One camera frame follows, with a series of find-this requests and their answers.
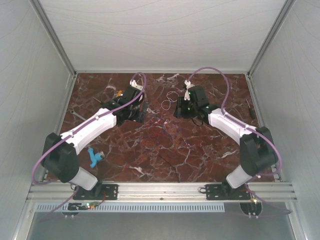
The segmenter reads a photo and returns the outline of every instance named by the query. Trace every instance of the aluminum frame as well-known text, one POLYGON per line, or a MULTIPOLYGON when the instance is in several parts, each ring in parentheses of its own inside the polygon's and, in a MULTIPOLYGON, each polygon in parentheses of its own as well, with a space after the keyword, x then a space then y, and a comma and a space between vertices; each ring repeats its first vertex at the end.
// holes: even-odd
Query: aluminum frame
MULTIPOLYGON (((205 203, 206 195, 200 188, 212 182, 104 182, 118 184, 118 199, 113 203, 205 203)), ((269 202, 296 202, 294 188, 289 182, 251 182, 249 188, 269 202)), ((67 183, 53 182, 33 185, 26 202, 63 202, 73 190, 67 183)), ((248 203, 250 200, 218 200, 219 203, 248 203)))
MULTIPOLYGON (((254 84, 253 84, 252 76, 246 74, 245 78, 246 78, 246 82, 247 82, 248 87, 249 87, 249 91, 250 91, 250 95, 251 95, 251 98, 252 98, 252 103, 254 105, 254 109, 255 109, 255 112, 256 112, 256 115, 257 115, 258 123, 259 123, 260 126, 264 126, 265 125, 265 121, 263 119, 262 112, 261 112, 261 109, 260 109, 259 104, 258 104, 258 99, 257 99, 257 95, 256 95, 256 90, 255 90, 255 87, 254 87, 254 84)), ((271 169, 274 172, 274 170, 277 169, 277 166, 273 165, 273 166, 271 166, 271 169)), ((275 177, 275 181, 276 182, 281 182, 281 181, 285 181, 285 180, 286 180, 286 178, 285 178, 285 176, 283 175, 282 172, 280 174, 278 174, 278 178, 275 177)), ((303 230, 303 227, 301 225, 299 216, 297 214, 296 206, 294 205, 293 202, 285 202, 285 206, 286 206, 287 209, 290 209, 292 211, 292 213, 289 215, 289 219, 290 219, 290 223, 291 223, 291 227, 292 227, 295 239, 297 239, 297 240, 306 240, 307 237, 306 237, 306 235, 304 233, 304 230, 303 230)))
POLYGON ((274 40, 276 34, 278 33, 280 27, 282 26, 283 22, 286 19, 291 7, 294 5, 296 0, 286 0, 283 4, 278 16, 276 17, 273 26, 271 27, 269 33, 267 34, 263 44, 261 45, 253 63, 248 71, 249 75, 252 75, 254 71, 257 69, 260 60, 264 56, 265 52, 267 51, 268 47, 270 46, 271 42, 274 40))
POLYGON ((43 24, 43 27, 45 28, 46 32, 48 33, 53 45, 57 49, 59 55, 61 56, 62 61, 64 62, 65 66, 68 68, 69 72, 75 76, 76 75, 76 70, 73 67, 67 53, 64 50, 64 47, 62 46, 56 31, 52 27, 50 20, 42 7, 42 4, 40 3, 39 0, 29 0, 30 4, 32 5, 35 13, 38 15, 40 21, 43 24))

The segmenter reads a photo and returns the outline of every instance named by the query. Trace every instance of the purple tube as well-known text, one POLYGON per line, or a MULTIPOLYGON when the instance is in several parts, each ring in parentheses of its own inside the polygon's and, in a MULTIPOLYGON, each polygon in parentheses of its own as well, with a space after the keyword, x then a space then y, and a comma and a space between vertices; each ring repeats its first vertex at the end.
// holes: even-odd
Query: purple tube
MULTIPOLYGON (((222 75, 222 77, 223 77, 223 79, 225 80, 225 83, 226 83, 226 94, 225 94, 225 97, 224 97, 224 99, 222 101, 222 104, 221 104, 221 112, 227 119, 231 120, 235 124, 238 124, 242 128, 245 128, 246 127, 245 124, 243 124, 240 121, 237 121, 236 119, 233 119, 232 117, 228 116, 226 114, 226 112, 225 112, 225 105, 226 105, 227 98, 228 98, 229 93, 230 93, 230 84, 229 84, 228 78, 226 77, 226 75, 222 71, 220 71, 220 70, 218 70, 218 69, 216 69, 214 67, 211 67, 211 66, 201 67, 198 70, 194 71, 194 73, 192 73, 192 75, 188 78, 188 81, 190 81, 190 79, 196 73, 198 73, 198 72, 200 72, 201 70, 204 70, 204 69, 211 69, 211 70, 214 70, 214 71, 216 71, 216 72, 218 72, 219 74, 222 75)), ((275 174, 279 174, 281 172, 281 169, 282 169, 282 166, 283 166, 283 160, 282 160, 281 155, 280 155, 278 149, 276 148, 276 146, 268 138, 266 138, 265 136, 263 136, 261 133, 257 132, 256 130, 251 129, 251 128, 247 128, 247 130, 249 130, 250 132, 256 134, 259 138, 262 138, 263 140, 265 140, 272 147, 272 149, 274 150, 274 152, 275 152, 275 154, 276 154, 276 156, 278 158, 278 162, 279 162, 278 163, 278 168, 277 168, 277 170, 275 172, 273 172, 273 173, 262 173, 262 174, 259 174, 259 175, 261 175, 261 176, 273 176, 275 174)))
POLYGON ((254 191, 250 190, 248 185, 245 184, 245 188, 247 189, 247 191, 253 195, 256 199, 258 199, 260 202, 265 203, 270 205, 271 207, 275 208, 275 209, 279 209, 279 210, 284 210, 285 212, 279 213, 279 214, 275 214, 275 215, 264 215, 262 217, 267 218, 267 217, 277 217, 277 216, 282 216, 282 215, 289 215, 292 213, 292 210, 287 209, 287 208, 283 208, 283 207, 279 207, 269 201, 264 200, 263 198, 259 197, 254 191))
MULTIPOLYGON (((143 94, 145 88, 146 88, 146 85, 147 85, 147 76, 143 73, 143 72, 137 72, 136 74, 133 75, 133 77, 131 78, 131 81, 135 79, 135 77, 137 75, 142 75, 143 78, 144 78, 144 81, 143 81, 143 87, 142 87, 142 90, 139 92, 139 94, 134 98, 132 99, 131 101, 127 102, 126 104, 120 106, 120 107, 117 107, 113 110, 110 110, 110 111, 107 111, 101 115, 99 115, 98 117, 101 118, 103 116, 106 116, 108 114, 112 114, 120 109, 123 109, 125 108, 126 106, 129 106, 130 104, 132 104, 133 102, 135 102, 136 100, 138 100, 140 98, 140 96, 143 94)), ((88 126, 89 124, 91 124, 92 122, 96 121, 95 118, 92 118, 90 121, 86 122, 85 124, 83 124, 81 127, 79 127, 77 130, 75 130, 73 132, 73 134, 76 134, 78 133, 81 129, 83 129, 84 127, 88 126)), ((33 184, 35 185, 46 185, 46 184, 49 184, 49 183, 52 183, 54 182, 54 180, 50 180, 50 181, 46 181, 46 182, 39 182, 35 179, 35 174, 36 174, 36 170, 37 170, 37 167, 39 166, 39 164, 45 159, 46 156, 48 156, 54 149, 56 149, 58 146, 60 146, 62 143, 64 143, 65 141, 67 141, 69 138, 71 138, 71 135, 70 136, 67 136, 66 138, 62 139, 61 141, 59 141, 58 143, 56 143, 54 146, 52 146, 48 151, 46 151, 40 158, 39 160, 36 162, 36 164, 34 165, 33 169, 32 169, 32 174, 31 174, 31 179, 32 179, 32 182, 33 184)))

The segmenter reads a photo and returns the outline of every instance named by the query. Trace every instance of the blue clip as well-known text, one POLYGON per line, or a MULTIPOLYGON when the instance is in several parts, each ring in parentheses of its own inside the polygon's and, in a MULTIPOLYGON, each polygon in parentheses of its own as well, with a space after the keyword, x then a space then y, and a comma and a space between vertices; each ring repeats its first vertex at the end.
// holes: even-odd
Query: blue clip
POLYGON ((90 154, 90 159, 91 159, 91 164, 90 164, 90 167, 93 169, 98 162, 100 162, 103 158, 105 158, 105 155, 104 153, 101 151, 101 152, 98 152, 96 154, 94 154, 94 149, 93 148, 89 148, 88 149, 88 153, 90 154))

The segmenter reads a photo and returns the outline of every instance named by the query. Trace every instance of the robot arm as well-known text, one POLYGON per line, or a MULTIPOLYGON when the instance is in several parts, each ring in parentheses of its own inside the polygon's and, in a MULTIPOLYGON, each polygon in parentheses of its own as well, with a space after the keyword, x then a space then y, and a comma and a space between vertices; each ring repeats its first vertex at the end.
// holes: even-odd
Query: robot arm
POLYGON ((120 126, 126 120, 142 123, 144 121, 148 103, 144 102, 142 111, 140 105, 144 100, 143 94, 132 104, 102 117, 111 110, 114 110, 134 99, 142 90, 142 86, 137 85, 136 81, 132 81, 127 87, 123 95, 118 96, 106 103, 102 103, 101 108, 89 119, 75 128, 57 135, 51 133, 47 136, 44 144, 43 152, 58 143, 60 140, 69 136, 65 142, 53 150, 42 162, 41 165, 52 172, 62 183, 71 183, 91 191, 96 187, 98 179, 90 172, 86 171, 79 165, 77 155, 81 150, 97 136, 104 131, 115 126, 120 126))
POLYGON ((256 128, 227 112, 223 113, 220 106, 209 103, 205 90, 201 86, 194 86, 186 81, 185 88, 187 93, 184 97, 178 98, 174 116, 185 119, 197 117, 226 133, 240 147, 240 165, 223 181, 227 188, 240 187, 278 161, 271 146, 248 130, 256 130, 273 143, 271 133, 266 127, 256 128))

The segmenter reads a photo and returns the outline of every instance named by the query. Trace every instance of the enclosure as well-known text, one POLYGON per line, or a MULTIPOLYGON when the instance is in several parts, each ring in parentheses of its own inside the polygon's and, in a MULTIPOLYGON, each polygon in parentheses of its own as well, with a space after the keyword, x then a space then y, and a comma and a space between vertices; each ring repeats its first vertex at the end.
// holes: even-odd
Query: enclosure
POLYGON ((319 238, 319 1, 1 0, 0 12, 1 239, 319 238), (50 213, 74 190, 42 166, 35 179, 55 182, 32 183, 46 137, 81 126, 138 72, 143 120, 77 154, 115 199, 50 213), (207 186, 240 166, 241 145, 208 119, 176 117, 190 77, 210 104, 223 111, 227 97, 230 115, 272 134, 283 167, 240 190, 250 199, 209 199, 207 186), (260 203, 261 215, 244 214, 260 203))

